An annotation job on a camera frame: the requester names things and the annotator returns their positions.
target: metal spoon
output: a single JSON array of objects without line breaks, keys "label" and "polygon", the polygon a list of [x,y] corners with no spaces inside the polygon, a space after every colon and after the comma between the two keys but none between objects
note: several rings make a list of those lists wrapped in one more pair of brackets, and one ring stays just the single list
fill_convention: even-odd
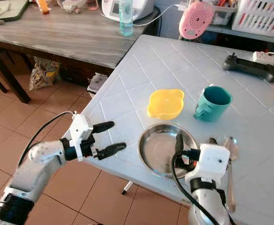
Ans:
[{"label": "metal spoon", "polygon": [[236,202],[233,194],[233,180],[232,180],[232,168],[231,168],[231,161],[234,161],[238,159],[239,154],[238,150],[239,147],[237,145],[237,140],[233,137],[228,137],[225,140],[224,147],[230,151],[230,159],[228,163],[228,171],[229,171],[229,189],[228,189],[228,194],[227,194],[227,206],[228,210],[230,212],[234,212],[236,210]]}]

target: wall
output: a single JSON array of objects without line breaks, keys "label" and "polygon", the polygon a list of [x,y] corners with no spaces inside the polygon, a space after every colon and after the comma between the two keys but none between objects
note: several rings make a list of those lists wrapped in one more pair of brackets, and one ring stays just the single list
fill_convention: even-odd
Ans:
[{"label": "wall", "polygon": [[[179,4],[180,0],[155,0],[155,5],[162,11],[172,4]],[[178,39],[178,24],[183,12],[178,11],[177,7],[169,8],[162,15],[161,37]]]}]

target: white plastic basket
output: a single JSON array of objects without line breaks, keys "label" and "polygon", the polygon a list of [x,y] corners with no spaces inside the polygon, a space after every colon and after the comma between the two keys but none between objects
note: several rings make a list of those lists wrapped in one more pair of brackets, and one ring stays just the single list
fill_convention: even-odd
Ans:
[{"label": "white plastic basket", "polygon": [[233,30],[274,37],[274,0],[241,0]]},{"label": "white plastic basket", "polygon": [[215,9],[215,13],[214,13],[211,24],[226,26],[232,14],[236,12],[237,7],[214,6],[214,9]]}]

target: shelf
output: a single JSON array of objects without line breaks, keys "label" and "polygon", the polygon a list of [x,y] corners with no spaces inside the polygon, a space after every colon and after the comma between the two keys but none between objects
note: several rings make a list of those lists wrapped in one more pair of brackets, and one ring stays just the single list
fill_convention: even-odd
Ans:
[{"label": "shelf", "polygon": [[234,36],[239,36],[239,37],[244,37],[244,38],[252,38],[252,39],[256,39],[256,40],[274,43],[274,37],[268,37],[268,36],[259,35],[259,34],[251,34],[251,33],[236,31],[236,30],[232,30],[230,26],[209,25],[207,27],[207,30],[216,32],[216,33],[230,34],[230,35],[234,35]]}]

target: pink device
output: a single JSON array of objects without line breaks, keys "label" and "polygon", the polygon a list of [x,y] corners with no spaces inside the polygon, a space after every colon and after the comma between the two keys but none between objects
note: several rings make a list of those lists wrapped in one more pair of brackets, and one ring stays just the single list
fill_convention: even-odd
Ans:
[{"label": "pink device", "polygon": [[180,19],[180,35],[186,39],[198,38],[211,23],[213,16],[212,5],[202,1],[192,3]]}]

